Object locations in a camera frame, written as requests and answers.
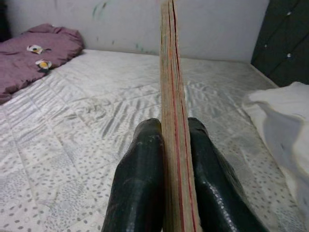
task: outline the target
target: white patterned mattress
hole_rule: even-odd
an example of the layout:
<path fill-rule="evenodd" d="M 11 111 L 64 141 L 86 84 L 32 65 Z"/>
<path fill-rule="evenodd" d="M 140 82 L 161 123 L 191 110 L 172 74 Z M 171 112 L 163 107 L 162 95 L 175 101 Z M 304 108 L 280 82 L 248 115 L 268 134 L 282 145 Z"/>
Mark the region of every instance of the white patterned mattress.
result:
<path fill-rule="evenodd" d="M 182 59 L 189 116 L 235 168 L 270 231 L 305 231 L 285 179 L 241 109 L 273 87 L 250 65 Z M 159 58 L 84 50 L 0 106 L 0 231 L 99 232 L 115 168 L 160 118 Z"/>

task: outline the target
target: purple bedsheet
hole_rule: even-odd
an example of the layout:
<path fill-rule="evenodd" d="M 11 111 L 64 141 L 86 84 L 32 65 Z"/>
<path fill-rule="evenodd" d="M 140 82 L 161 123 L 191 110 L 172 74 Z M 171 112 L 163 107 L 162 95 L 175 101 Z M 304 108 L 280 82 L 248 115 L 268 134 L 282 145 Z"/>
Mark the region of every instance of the purple bedsheet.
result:
<path fill-rule="evenodd" d="M 48 49 L 41 54 L 27 51 L 30 45 Z M 19 37 L 0 43 L 0 104 L 12 94 L 46 75 L 36 61 L 44 59 L 58 67 L 80 54 L 84 45 L 80 33 L 64 27 L 41 24 Z"/>

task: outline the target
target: white pillow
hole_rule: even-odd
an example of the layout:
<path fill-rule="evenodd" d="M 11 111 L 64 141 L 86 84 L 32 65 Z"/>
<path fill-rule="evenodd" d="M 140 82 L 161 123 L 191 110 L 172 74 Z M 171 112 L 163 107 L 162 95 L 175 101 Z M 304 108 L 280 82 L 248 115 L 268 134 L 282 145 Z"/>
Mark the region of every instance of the white pillow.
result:
<path fill-rule="evenodd" d="M 309 229 L 309 85 L 259 90 L 242 104 L 286 178 Z"/>

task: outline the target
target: tufted headboard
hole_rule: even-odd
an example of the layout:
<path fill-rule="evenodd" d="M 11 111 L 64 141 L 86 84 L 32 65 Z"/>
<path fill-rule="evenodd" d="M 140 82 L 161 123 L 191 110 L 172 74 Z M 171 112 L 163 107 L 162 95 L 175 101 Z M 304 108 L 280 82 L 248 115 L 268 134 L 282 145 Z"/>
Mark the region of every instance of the tufted headboard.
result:
<path fill-rule="evenodd" d="M 309 0 L 270 0 L 252 65 L 280 87 L 309 84 Z"/>

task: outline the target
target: mattress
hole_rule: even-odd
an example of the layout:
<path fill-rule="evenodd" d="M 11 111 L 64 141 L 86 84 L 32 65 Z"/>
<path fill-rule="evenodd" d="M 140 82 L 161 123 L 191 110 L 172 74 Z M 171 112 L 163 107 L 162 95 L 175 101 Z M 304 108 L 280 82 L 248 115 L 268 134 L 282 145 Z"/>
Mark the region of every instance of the mattress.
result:
<path fill-rule="evenodd" d="M 249 64 L 182 59 L 201 120 L 270 231 L 305 231 L 242 97 L 274 87 Z M 159 58 L 84 50 L 0 106 L 0 229 L 99 232 L 115 168 L 144 119 L 160 118 Z"/>

